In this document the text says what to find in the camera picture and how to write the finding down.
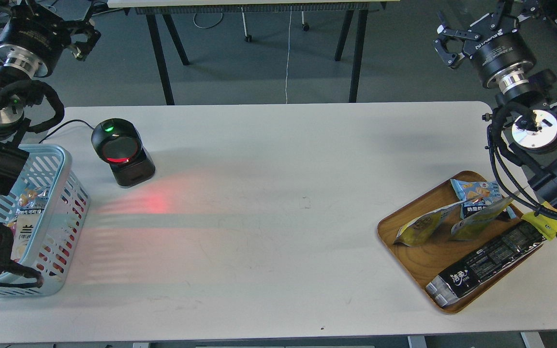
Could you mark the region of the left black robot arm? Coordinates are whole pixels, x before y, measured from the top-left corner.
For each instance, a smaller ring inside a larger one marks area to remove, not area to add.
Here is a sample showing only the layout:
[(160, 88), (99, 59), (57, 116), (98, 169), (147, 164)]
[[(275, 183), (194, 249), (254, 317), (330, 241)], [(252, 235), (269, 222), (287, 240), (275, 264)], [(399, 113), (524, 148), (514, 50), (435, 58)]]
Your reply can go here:
[(0, 33), (0, 296), (48, 296), (68, 276), (90, 198), (68, 151), (21, 142), (64, 119), (41, 78), (64, 49), (86, 59), (101, 35), (91, 9), (64, 20), (34, 0), (0, 0), (0, 13), (9, 16)]

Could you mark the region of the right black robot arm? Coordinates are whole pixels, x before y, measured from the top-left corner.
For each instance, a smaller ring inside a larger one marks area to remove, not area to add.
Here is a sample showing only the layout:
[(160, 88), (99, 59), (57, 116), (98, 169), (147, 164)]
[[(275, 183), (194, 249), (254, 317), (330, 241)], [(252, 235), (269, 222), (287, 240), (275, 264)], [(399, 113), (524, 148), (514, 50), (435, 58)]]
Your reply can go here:
[(482, 87), (497, 89), (497, 107), (483, 116), (493, 174), (499, 180), (503, 169), (513, 189), (501, 188), (511, 198), (557, 220), (557, 103), (549, 95), (557, 78), (550, 69), (528, 74), (537, 60), (512, 8), (513, 0), (498, 0), (467, 29), (451, 28), (439, 12), (433, 46), (447, 67), (469, 61)]

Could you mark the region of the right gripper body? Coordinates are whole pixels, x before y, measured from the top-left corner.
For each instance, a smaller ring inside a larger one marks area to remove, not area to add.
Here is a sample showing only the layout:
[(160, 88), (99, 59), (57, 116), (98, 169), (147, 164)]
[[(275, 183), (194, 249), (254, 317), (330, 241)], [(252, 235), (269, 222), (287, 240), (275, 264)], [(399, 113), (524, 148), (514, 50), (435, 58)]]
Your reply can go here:
[(494, 76), (510, 66), (520, 64), (530, 71), (537, 60), (519, 33), (519, 20), (503, 19), (498, 29), (491, 28), (490, 19), (480, 19), (471, 24), (469, 31), (479, 35), (479, 40), (464, 42), (463, 53), (477, 71), (484, 88), (494, 88)]

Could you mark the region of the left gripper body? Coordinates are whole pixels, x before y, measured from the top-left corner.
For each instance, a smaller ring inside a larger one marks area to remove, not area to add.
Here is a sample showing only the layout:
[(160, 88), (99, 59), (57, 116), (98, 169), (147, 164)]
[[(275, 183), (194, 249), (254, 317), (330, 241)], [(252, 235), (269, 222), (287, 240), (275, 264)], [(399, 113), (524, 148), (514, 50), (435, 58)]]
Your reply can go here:
[(49, 77), (72, 42), (69, 23), (39, 4), (17, 4), (0, 33), (0, 60), (3, 69), (16, 75)]

